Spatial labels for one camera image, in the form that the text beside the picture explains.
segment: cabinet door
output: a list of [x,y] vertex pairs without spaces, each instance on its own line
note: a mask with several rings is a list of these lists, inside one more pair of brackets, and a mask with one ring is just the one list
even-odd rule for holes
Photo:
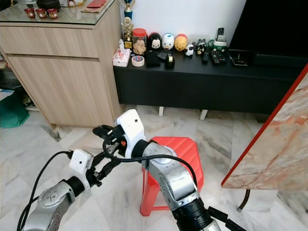
[[50,123],[93,127],[113,123],[99,61],[9,56]]

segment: marble floor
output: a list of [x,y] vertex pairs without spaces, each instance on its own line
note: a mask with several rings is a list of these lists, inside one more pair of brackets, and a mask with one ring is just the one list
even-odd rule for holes
[[[200,111],[128,105],[136,108],[148,139],[154,136],[184,136],[196,141],[205,175],[201,197],[206,206],[229,214],[248,231],[307,231],[308,193],[294,191],[254,191],[242,211],[237,211],[243,190],[221,188],[221,181],[245,146],[262,126],[266,116],[247,113]],[[102,149],[102,140],[90,128],[51,130],[39,112],[20,127],[0,130],[0,230],[16,230],[19,215],[30,196],[39,170],[57,151],[81,148],[93,154]],[[55,158],[43,174],[37,194],[69,177],[69,160]],[[60,225],[62,231],[176,231],[169,211],[154,211],[149,217],[139,213],[142,173],[138,163],[121,164],[100,188],[79,196]],[[157,204],[162,204],[161,195]],[[227,228],[219,222],[221,230]]]

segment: glass jar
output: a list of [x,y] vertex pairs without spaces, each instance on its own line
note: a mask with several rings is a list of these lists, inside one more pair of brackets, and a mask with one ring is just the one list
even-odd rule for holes
[[146,30],[136,28],[133,30],[133,51],[135,54],[143,55],[146,51]]

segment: red trim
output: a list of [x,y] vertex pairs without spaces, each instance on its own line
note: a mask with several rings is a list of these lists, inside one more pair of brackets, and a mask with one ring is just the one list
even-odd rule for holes
[[276,116],[276,114],[280,111],[280,109],[282,108],[282,106],[285,104],[285,102],[288,100],[288,98],[292,95],[292,93],[294,92],[294,90],[297,88],[297,86],[299,85],[299,83],[303,80],[303,78],[305,77],[305,75],[308,73],[308,64],[306,64],[306,66],[304,67],[303,71],[299,74],[299,76],[297,77],[297,79],[295,80],[295,82],[293,83],[293,85],[290,87],[290,89],[288,90],[288,92],[285,94],[285,96],[283,97],[283,99],[280,101],[280,103],[277,105],[277,107],[275,108],[275,110],[273,111],[273,113],[269,116],[269,118],[267,119],[267,121],[265,122],[265,124],[261,127],[261,129],[259,130],[259,132],[256,134],[256,136],[251,140],[250,144],[246,147],[245,151],[243,152],[243,154],[240,156],[240,158],[236,161],[236,163],[234,164],[234,166],[231,168],[231,170],[228,172],[228,174],[226,175],[226,177],[222,180],[221,182],[221,186],[224,185],[224,183],[227,181],[228,177],[232,174],[232,172],[236,169],[236,167],[239,165],[239,163],[244,159],[245,155],[248,153],[248,151],[250,150],[250,148],[255,144],[255,142],[258,140],[258,138],[261,136],[261,134],[264,132],[264,130],[266,129],[266,127],[270,124],[270,122],[273,120],[273,118]]

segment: glass countertop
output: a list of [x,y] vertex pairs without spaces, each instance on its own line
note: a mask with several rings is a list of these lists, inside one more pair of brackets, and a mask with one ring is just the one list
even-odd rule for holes
[[84,13],[81,10],[92,0],[86,0],[83,5],[77,7],[61,7],[58,19],[29,18],[24,9],[27,8],[24,2],[18,3],[0,12],[0,23],[51,23],[51,24],[76,24],[76,25],[96,25],[104,13],[111,7],[115,0],[107,0],[105,7],[100,13]]

